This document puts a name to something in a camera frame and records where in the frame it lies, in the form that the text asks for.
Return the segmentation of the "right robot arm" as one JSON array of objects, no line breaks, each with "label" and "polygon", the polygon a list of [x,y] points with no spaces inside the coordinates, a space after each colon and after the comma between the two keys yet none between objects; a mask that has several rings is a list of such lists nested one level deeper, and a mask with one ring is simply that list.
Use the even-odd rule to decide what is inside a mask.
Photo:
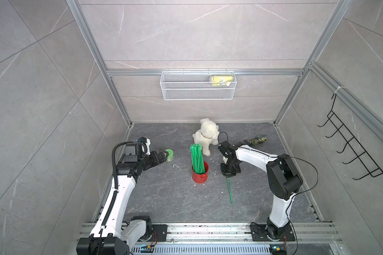
[{"label": "right robot arm", "polygon": [[250,224],[252,240],[297,241],[289,216],[295,197],[301,194],[303,179],[293,162],[295,158],[287,154],[268,154],[244,143],[232,145],[228,141],[220,143],[218,150],[225,160],[220,164],[220,168],[226,177],[240,173],[242,162],[256,166],[267,173],[269,188],[273,193],[272,209],[266,224],[254,222]]}]

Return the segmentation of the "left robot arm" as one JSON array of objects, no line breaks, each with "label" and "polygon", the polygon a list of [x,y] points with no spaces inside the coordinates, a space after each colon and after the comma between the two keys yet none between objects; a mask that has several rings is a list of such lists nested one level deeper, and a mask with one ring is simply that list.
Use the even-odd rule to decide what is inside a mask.
[{"label": "left robot arm", "polygon": [[112,184],[104,209],[90,235],[78,240],[79,255],[130,255],[138,241],[147,242],[147,249],[157,245],[159,236],[149,216],[134,216],[122,228],[128,201],[142,172],[173,158],[171,150],[150,149],[151,141],[118,143],[112,150]]}]

